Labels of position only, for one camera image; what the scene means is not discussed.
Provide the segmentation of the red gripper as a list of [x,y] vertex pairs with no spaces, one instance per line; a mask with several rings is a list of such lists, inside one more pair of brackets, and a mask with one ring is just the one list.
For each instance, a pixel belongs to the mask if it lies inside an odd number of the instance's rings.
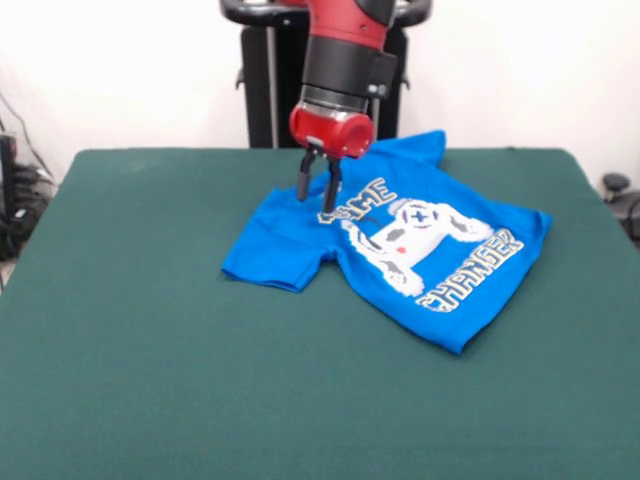
[[289,117],[289,128],[296,142],[308,148],[300,162],[296,198],[304,202],[309,195],[311,166],[318,149],[328,158],[329,178],[323,200],[323,212],[335,210],[342,173],[341,160],[363,156],[373,141],[373,122],[360,112],[325,108],[311,103],[299,103]]

